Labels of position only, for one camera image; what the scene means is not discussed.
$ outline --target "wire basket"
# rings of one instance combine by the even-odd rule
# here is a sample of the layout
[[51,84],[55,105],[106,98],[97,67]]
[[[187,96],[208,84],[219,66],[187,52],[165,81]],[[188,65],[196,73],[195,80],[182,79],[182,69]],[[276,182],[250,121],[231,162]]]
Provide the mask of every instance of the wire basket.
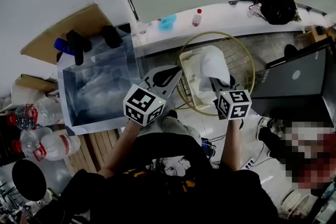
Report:
[[[239,41],[237,38],[229,34],[226,34],[223,32],[212,31],[212,32],[205,32],[205,33],[196,35],[190,40],[188,40],[186,44],[182,47],[182,49],[180,50],[178,54],[179,59],[180,59],[180,55],[186,51],[185,48],[191,41],[195,40],[196,38],[200,36],[210,35],[210,34],[223,35],[224,38],[216,42],[210,41],[208,44],[205,44],[205,46],[214,45],[223,52],[226,64],[228,66],[229,73],[236,80],[235,85],[240,85],[240,87],[248,90],[249,93],[251,93],[254,87],[254,83],[255,83],[255,67],[254,67],[252,56],[241,41]],[[207,116],[218,116],[218,114],[205,113],[203,111],[198,110],[195,107],[195,104],[192,98],[192,91],[190,90],[190,87],[188,85],[188,83],[190,82],[188,81],[188,79],[183,70],[181,79],[176,86],[177,91],[180,97],[182,98],[182,100],[184,101],[184,103],[188,105],[189,108],[193,109],[194,111],[200,114],[207,115]]]

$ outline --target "gray pants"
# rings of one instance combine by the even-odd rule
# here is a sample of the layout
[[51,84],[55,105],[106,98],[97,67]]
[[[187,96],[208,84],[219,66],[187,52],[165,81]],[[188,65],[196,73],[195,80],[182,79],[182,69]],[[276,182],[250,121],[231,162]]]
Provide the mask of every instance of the gray pants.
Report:
[[170,116],[161,115],[152,123],[142,128],[138,136],[151,133],[174,133],[174,134],[190,135],[196,140],[196,142],[200,146],[202,146],[201,135],[195,128],[184,125],[178,119]]

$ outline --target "transparent plastic box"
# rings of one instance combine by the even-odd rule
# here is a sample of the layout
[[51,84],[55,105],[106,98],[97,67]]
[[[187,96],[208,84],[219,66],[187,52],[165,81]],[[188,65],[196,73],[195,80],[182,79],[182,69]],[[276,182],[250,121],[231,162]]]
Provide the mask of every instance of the transparent plastic box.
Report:
[[65,124],[75,134],[125,126],[122,101],[132,84],[140,82],[130,35],[111,49],[102,37],[92,38],[84,63],[63,54],[57,63],[61,106]]

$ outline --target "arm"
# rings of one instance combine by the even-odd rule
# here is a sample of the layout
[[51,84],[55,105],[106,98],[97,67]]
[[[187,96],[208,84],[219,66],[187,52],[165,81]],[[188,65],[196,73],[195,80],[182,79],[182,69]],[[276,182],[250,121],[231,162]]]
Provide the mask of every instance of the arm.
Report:
[[28,224],[27,216],[25,214],[21,215],[20,224]]
[[133,120],[130,120],[127,123],[125,130],[122,132],[120,138],[117,140],[115,146],[109,154],[105,167],[103,167],[98,174],[105,178],[109,178],[115,174],[116,169],[130,153],[141,127],[141,125],[137,124]]
[[240,169],[240,120],[229,121],[221,163],[226,164],[233,171]]

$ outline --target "white towel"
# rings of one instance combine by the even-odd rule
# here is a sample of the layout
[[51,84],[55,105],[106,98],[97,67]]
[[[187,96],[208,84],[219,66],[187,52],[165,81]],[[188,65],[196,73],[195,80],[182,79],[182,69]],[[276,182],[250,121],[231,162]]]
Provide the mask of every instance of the white towel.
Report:
[[230,73],[224,54],[217,47],[210,45],[203,48],[200,57],[200,91],[212,90],[210,79],[219,79],[224,85],[230,85]]
[[190,84],[191,91],[196,98],[199,98],[203,104],[212,105],[216,100],[216,95],[211,89],[210,91],[200,91],[200,56],[201,54],[195,54],[188,60],[184,61],[184,72],[187,80]]

